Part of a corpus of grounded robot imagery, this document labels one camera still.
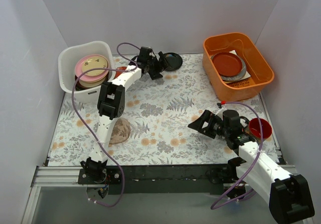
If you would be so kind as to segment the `white plastic bin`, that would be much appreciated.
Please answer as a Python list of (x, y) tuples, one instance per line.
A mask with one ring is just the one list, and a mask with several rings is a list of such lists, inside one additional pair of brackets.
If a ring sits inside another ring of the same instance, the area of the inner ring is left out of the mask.
[[(58, 72), (60, 87), (67, 94), (72, 93), (77, 63), (89, 55), (101, 55), (106, 58), (109, 68), (115, 68), (110, 47), (103, 41), (93, 41), (63, 50), (58, 57)], [(96, 86), (90, 89), (75, 91), (74, 97), (81, 103), (97, 103), (99, 92), (100, 86)]]

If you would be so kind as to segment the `grey plate in orange bin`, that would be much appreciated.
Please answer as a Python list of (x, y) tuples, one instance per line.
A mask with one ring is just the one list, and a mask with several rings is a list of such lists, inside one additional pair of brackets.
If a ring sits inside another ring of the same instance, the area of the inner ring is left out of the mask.
[(246, 74), (246, 64), (231, 52), (217, 53), (211, 57), (212, 63), (224, 81), (237, 81)]

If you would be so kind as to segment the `orange plastic bin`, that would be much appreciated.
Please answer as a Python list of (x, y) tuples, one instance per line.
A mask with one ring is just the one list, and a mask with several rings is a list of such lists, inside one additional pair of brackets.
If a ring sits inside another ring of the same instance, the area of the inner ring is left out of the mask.
[[(243, 33), (227, 33), (208, 37), (203, 42), (203, 68), (221, 101), (240, 101), (253, 98), (274, 79), (274, 72), (256, 48), (251, 39)], [(217, 53), (235, 50), (242, 57), (251, 77), (247, 86), (233, 87), (226, 84), (211, 57)]]

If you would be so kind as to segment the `black round plate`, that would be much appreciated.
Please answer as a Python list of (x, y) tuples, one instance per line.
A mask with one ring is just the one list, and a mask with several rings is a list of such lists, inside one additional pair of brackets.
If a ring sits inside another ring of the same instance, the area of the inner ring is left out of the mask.
[(170, 70), (168, 72), (173, 72), (178, 70), (183, 64), (182, 57), (179, 54), (173, 53), (173, 52), (168, 52), (166, 54), (167, 54), (167, 60), (169, 61), (169, 64), (170, 64)]

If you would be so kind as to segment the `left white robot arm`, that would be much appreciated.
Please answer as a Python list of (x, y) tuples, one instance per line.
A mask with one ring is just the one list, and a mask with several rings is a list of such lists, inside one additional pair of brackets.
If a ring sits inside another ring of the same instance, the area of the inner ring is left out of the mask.
[(115, 123), (124, 112), (125, 92), (143, 75), (148, 74), (153, 80), (159, 79), (162, 78), (161, 73), (170, 67), (165, 54), (160, 51), (158, 55), (152, 56), (151, 48), (142, 47), (137, 58), (131, 60), (125, 70), (118, 69), (120, 75), (117, 78), (102, 83), (97, 102), (99, 125), (97, 133), (93, 134), (98, 147), (94, 148), (86, 161), (81, 162), (84, 174), (94, 183), (107, 180), (105, 166), (112, 158), (107, 154), (105, 145), (108, 145)]

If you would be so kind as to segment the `cream plate with flowers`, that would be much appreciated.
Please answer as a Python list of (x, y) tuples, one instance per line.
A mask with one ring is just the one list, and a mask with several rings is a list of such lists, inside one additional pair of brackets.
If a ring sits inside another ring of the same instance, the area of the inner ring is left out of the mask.
[(88, 70), (98, 68), (98, 70), (92, 70), (86, 73), (87, 76), (94, 77), (98, 75), (104, 74), (105, 70), (102, 70), (102, 68), (108, 67), (108, 61), (105, 57), (100, 55), (93, 55), (93, 56), (87, 56), (83, 59), (83, 63), (81, 64), (81, 70), (82, 72), (86, 72)]

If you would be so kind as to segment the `pink round plate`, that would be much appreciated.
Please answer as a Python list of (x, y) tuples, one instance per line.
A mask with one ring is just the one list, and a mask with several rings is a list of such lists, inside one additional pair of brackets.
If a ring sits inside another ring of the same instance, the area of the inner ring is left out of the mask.
[[(83, 59), (84, 58), (86, 58), (87, 56), (85, 56), (85, 57), (83, 57), (82, 59), (80, 59), (79, 61), (78, 61), (78, 63), (76, 64), (76, 66), (75, 66), (75, 75), (77, 76), (77, 77), (79, 77), (82, 73), (84, 73), (84, 72), (82, 72), (82, 70), (81, 70), (81, 64), (83, 63)], [(108, 70), (105, 70), (105, 72), (104, 72), (104, 74), (102, 74), (102, 75), (106, 75), (108, 73)]]

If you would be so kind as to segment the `small red plate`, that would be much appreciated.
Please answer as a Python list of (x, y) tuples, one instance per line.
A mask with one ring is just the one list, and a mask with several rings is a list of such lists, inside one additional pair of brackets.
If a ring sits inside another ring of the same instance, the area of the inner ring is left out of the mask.
[(117, 78), (117, 77), (118, 77), (119, 75), (121, 75), (126, 69), (127, 69), (126, 66), (117, 67), (114, 78)]

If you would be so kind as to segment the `brown glass bowl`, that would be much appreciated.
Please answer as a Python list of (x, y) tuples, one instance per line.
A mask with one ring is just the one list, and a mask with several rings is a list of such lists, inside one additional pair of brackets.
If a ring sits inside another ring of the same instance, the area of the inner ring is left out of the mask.
[(125, 118), (119, 118), (113, 128), (111, 138), (110, 138), (110, 144), (119, 144), (124, 141), (126, 141), (131, 134), (131, 126), (127, 119)]

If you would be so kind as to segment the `red plate in orange bin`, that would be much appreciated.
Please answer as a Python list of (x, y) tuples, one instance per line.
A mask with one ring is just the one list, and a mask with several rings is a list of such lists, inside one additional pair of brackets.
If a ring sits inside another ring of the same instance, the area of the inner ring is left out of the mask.
[(241, 59), (230, 52), (221, 52), (213, 56), (212, 63), (214, 64), (218, 73), (222, 76), (232, 77), (238, 75), (243, 64)]

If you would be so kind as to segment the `red and black mug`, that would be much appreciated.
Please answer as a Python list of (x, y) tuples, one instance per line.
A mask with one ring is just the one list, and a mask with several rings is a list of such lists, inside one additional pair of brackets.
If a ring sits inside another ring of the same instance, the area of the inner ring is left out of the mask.
[(272, 127), (265, 119), (254, 118), (245, 122), (245, 132), (253, 137), (258, 143), (261, 143), (261, 138), (265, 141), (272, 135)]

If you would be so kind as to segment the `large yellow round plate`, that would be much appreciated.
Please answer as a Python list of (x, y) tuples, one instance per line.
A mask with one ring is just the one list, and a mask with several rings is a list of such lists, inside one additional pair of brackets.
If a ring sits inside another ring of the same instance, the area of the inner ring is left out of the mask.
[(104, 77), (96, 82), (86, 82), (83, 80), (78, 80), (78, 85), (80, 85), (84, 89), (89, 89), (89, 88), (93, 88), (93, 87), (97, 87), (97, 86), (101, 85), (105, 79), (106, 78)]

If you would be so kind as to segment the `red rimmed round plate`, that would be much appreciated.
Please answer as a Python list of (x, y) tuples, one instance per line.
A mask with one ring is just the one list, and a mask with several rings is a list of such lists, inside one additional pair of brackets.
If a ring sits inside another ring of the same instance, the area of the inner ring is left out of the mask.
[(76, 86), (81, 89), (94, 88), (102, 84), (103, 81), (107, 78), (108, 78), (108, 74), (101, 75), (101, 76), (84, 75), (78, 80)]

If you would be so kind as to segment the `black metal base rail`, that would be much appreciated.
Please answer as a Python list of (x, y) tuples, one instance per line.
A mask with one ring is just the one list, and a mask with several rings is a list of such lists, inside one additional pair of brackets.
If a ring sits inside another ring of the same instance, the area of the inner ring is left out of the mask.
[(125, 193), (220, 193), (235, 183), (245, 172), (246, 164), (198, 165), (132, 165), (107, 166), (101, 162), (82, 162), (79, 167), (39, 167), (33, 186), (88, 186), (101, 187), (103, 192)]

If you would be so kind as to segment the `square board in orange bin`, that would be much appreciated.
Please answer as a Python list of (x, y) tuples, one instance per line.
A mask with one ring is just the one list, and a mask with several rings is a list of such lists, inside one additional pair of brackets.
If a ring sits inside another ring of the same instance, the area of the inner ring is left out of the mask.
[(242, 57), (240, 57), (235, 50), (229, 51), (229, 55), (233, 55), (231, 60), (236, 60), (238, 59), (238, 62), (241, 62), (242, 68), (238, 71), (237, 74), (232, 75), (232, 76), (225, 76), (225, 75), (220, 75), (222, 80), (233, 87), (240, 87), (240, 86), (247, 86), (250, 80), (250, 73), (247, 70), (247, 66), (245, 64), (245, 61)]

